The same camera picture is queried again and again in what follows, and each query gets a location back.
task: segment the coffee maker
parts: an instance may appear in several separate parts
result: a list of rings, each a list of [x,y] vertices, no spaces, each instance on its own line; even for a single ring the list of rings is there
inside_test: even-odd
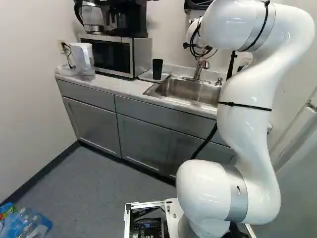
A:
[[[147,37],[147,0],[75,0],[75,14],[87,33]]]

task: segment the faucet handle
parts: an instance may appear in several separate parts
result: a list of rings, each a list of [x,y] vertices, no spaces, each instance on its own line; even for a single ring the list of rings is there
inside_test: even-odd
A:
[[[216,82],[217,86],[222,86],[222,78],[218,78],[217,82]]]
[[[209,68],[210,68],[210,64],[207,60],[205,60],[204,69],[209,69]]]

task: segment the electrical outlet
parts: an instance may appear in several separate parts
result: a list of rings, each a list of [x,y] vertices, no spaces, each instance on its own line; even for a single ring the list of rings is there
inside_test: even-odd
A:
[[[58,40],[58,47],[59,47],[59,52],[64,55],[66,54],[67,48],[63,47],[62,43],[65,43],[64,40]]]

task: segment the drawer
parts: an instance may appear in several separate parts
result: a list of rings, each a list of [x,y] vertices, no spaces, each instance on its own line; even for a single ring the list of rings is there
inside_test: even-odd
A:
[[[115,96],[115,105],[116,111],[119,114],[203,139],[207,138],[215,124],[215,120],[212,119],[117,95]]]
[[[114,95],[100,90],[57,80],[62,96],[115,112]]]

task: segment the black tumbler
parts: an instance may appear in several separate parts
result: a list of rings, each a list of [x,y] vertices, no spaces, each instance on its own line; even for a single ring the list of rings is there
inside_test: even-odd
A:
[[[153,59],[153,79],[160,80],[162,75],[163,60],[162,59]]]

